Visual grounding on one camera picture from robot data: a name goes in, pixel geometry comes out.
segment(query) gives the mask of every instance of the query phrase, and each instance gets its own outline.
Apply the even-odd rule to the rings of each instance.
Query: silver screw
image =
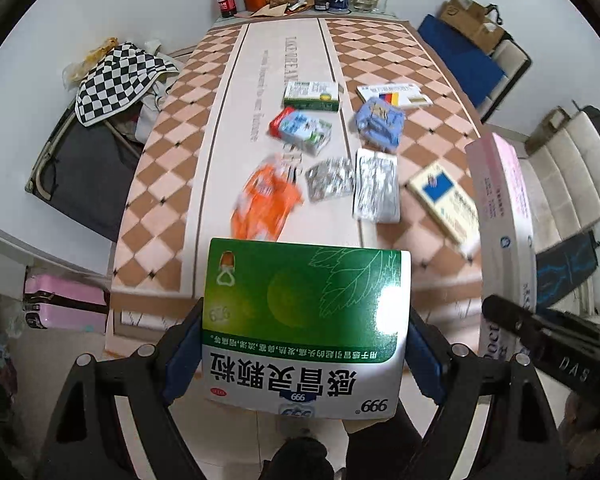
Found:
[[[78,366],[86,366],[91,362],[91,356],[89,354],[82,354],[80,356],[78,356],[78,358],[75,360],[75,363]]]
[[[531,359],[526,354],[516,354],[516,361],[520,365],[527,366],[531,362]]]
[[[454,355],[457,355],[458,357],[467,357],[469,355],[469,349],[466,345],[463,345],[462,343],[456,343],[455,345],[453,345],[451,347],[451,351],[454,353]]]
[[[155,346],[154,345],[142,345],[138,349],[138,355],[140,357],[149,357],[150,355],[153,355],[154,352],[155,352]]]

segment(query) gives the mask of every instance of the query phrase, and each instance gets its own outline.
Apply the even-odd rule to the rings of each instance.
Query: black and white checkered cloth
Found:
[[[165,72],[176,66],[123,43],[102,59],[80,83],[75,99],[75,114],[84,126],[91,126],[129,108]]]

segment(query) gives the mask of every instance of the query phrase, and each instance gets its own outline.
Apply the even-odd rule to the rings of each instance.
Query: pink suitcase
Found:
[[[50,274],[30,276],[24,286],[24,311],[32,328],[64,328],[105,333],[109,293],[93,285]]]

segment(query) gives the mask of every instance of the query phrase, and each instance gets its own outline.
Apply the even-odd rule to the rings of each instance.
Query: silver foil blister pack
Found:
[[[305,173],[311,202],[353,194],[353,165],[347,157],[329,158]]]
[[[353,216],[358,220],[392,224],[400,221],[398,158],[359,149],[356,153],[356,193]]]

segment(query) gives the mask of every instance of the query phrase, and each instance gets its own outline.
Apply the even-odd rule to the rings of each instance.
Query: crumpled blue wrapper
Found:
[[[378,97],[372,97],[356,114],[360,135],[371,143],[394,152],[400,144],[405,114]]]

